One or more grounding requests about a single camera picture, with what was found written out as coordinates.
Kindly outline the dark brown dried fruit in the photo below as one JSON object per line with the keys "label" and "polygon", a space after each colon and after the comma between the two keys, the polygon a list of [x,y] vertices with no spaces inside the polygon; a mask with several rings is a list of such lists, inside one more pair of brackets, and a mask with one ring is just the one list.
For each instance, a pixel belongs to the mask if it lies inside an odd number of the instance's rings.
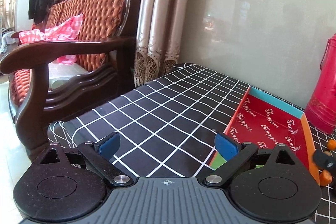
{"label": "dark brown dried fruit", "polygon": [[314,152],[313,161],[319,169],[335,172],[335,159],[321,150]]}

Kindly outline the small orange kumquat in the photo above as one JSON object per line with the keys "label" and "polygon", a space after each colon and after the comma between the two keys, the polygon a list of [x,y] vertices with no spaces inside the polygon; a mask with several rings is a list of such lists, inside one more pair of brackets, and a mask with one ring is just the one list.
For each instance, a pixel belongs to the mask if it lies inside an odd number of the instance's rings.
{"label": "small orange kumquat", "polygon": [[320,174],[319,174],[319,182],[320,182],[320,186],[324,187],[329,185],[331,182],[333,181],[333,176],[331,175],[331,173],[328,170],[323,170]]}
{"label": "small orange kumquat", "polygon": [[327,142],[327,149],[329,151],[335,151],[336,150],[336,140],[329,139]]}

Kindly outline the red colourful cardboard box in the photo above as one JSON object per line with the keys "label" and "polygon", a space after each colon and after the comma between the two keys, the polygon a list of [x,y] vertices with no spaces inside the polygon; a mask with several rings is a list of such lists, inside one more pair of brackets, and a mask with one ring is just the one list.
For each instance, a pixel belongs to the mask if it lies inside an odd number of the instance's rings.
{"label": "red colourful cardboard box", "polygon": [[319,184],[313,162],[315,146],[303,111],[256,88],[249,87],[223,134],[243,144],[272,149],[284,143]]}

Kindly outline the white sofa seat mat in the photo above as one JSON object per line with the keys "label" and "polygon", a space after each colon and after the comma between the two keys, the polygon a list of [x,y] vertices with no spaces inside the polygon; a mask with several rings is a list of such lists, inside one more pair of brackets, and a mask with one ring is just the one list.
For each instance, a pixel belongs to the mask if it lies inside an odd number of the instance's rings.
{"label": "white sofa seat mat", "polygon": [[49,63],[49,89],[54,90],[65,84],[72,77],[86,73],[88,71],[77,63],[71,65],[60,64],[57,61]]}

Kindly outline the red thermos flask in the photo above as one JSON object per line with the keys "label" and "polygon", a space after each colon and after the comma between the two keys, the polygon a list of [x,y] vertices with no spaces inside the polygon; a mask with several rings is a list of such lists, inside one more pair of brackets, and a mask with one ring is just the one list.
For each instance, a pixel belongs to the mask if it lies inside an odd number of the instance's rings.
{"label": "red thermos flask", "polygon": [[320,63],[320,76],[304,110],[307,119],[319,131],[331,134],[335,129],[336,40],[328,39]]}

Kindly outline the pink checkered cloth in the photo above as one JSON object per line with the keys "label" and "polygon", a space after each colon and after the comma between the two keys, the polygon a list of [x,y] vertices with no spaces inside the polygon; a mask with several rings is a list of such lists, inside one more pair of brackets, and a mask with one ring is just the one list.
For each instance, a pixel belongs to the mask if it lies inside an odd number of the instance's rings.
{"label": "pink checkered cloth", "polygon": [[22,31],[18,37],[22,44],[34,42],[74,41],[83,24],[83,14],[70,17],[58,26],[46,28],[43,32],[38,29]]}

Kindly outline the orange woven sofa cushion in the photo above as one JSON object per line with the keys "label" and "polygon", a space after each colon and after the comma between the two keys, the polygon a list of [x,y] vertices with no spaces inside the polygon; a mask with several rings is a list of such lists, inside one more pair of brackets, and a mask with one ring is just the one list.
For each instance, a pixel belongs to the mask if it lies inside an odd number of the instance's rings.
{"label": "orange woven sofa cushion", "polygon": [[[125,0],[67,0],[52,6],[45,29],[58,26],[70,17],[83,14],[83,24],[74,41],[97,42],[116,33],[123,20],[124,8]],[[53,62],[66,65],[77,63],[91,72],[106,63],[107,59],[105,53],[100,53],[66,55]]]}

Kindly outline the beige lace curtain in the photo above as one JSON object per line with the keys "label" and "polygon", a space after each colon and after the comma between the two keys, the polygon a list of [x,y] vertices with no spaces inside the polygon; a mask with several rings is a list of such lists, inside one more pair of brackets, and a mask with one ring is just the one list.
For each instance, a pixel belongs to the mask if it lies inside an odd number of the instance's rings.
{"label": "beige lace curtain", "polygon": [[134,84],[171,72],[181,48],[187,0],[141,0],[134,61]]}

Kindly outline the dark wooden sofa frame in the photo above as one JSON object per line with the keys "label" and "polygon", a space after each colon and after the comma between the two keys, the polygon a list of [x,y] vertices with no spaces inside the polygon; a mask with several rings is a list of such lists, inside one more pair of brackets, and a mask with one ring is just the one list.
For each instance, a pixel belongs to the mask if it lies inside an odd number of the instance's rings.
{"label": "dark wooden sofa frame", "polygon": [[133,89],[141,0],[65,0],[53,5],[39,31],[80,15],[73,39],[46,38],[19,45],[1,59],[9,77],[9,108],[30,160],[50,141],[49,127],[69,121]]}

